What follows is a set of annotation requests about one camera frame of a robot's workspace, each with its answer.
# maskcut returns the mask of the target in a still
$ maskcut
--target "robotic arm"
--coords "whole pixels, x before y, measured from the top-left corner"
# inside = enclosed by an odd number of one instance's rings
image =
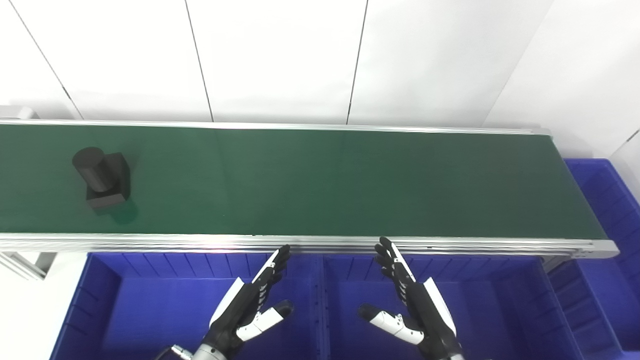
[[[360,306],[360,317],[417,345],[425,359],[464,360],[456,338],[456,326],[433,279],[429,278],[424,284],[416,282],[396,245],[389,239],[381,237],[375,249],[378,253],[375,260],[382,266],[382,274],[393,280],[396,293],[407,306],[410,317],[403,318],[370,304]]]
[[[289,300],[262,313],[260,310],[271,287],[282,278],[281,271],[287,266],[289,256],[289,246],[285,245],[269,257],[252,282],[236,279],[211,316],[209,331],[193,355],[177,345],[166,352],[173,352],[182,360],[231,360],[245,341],[284,320],[293,312]]]

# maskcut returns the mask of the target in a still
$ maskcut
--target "white wall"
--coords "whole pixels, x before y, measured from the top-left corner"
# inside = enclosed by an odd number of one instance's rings
[[[344,124],[365,0],[188,0],[215,121]]]
[[[7,0],[0,0],[0,105],[28,106],[48,119],[80,118]]]
[[[84,118],[211,121],[183,1],[12,1]]]
[[[640,202],[640,129],[611,155],[610,160]]]
[[[349,124],[480,127],[552,0],[369,0]]]
[[[555,0],[485,126],[541,126],[608,157],[640,127],[640,1]]]
[[[87,119],[540,126],[583,157],[640,127],[635,0],[13,2]],[[78,118],[0,6],[0,101]]]

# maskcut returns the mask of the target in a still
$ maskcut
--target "blue bin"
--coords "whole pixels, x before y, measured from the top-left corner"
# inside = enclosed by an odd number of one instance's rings
[[[540,265],[530,257],[408,256],[433,277],[467,360],[571,360],[579,353]],[[422,359],[417,349],[359,319],[363,302],[404,313],[394,285],[365,256],[325,258],[333,360]]]
[[[250,281],[265,260],[267,254],[90,254],[51,359],[151,360],[174,343],[195,351],[234,279]],[[236,359],[318,356],[320,260],[291,258],[266,305],[291,299],[294,314],[249,341]]]
[[[605,159],[567,160],[620,255],[569,261],[549,274],[586,360],[640,359],[640,207]]]
[[[233,278],[266,254],[90,254],[53,360],[152,359],[167,345],[196,349]],[[412,256],[447,301],[469,360],[578,360],[537,258]],[[370,302],[404,312],[372,256],[294,255],[271,304],[293,315],[249,341],[238,359],[420,359],[410,344],[357,316]]]

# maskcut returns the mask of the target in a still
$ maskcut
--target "black cylinder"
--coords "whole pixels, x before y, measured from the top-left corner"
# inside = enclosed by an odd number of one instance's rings
[[[118,183],[104,152],[97,147],[84,148],[74,155],[73,164],[86,184],[95,192],[105,192]]]

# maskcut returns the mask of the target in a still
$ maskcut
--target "black block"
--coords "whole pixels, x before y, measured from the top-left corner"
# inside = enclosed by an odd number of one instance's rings
[[[129,166],[122,153],[116,152],[107,154],[104,157],[109,168],[116,175],[116,181],[113,187],[103,192],[96,192],[90,186],[87,186],[86,201],[94,209],[125,202],[131,194]]]

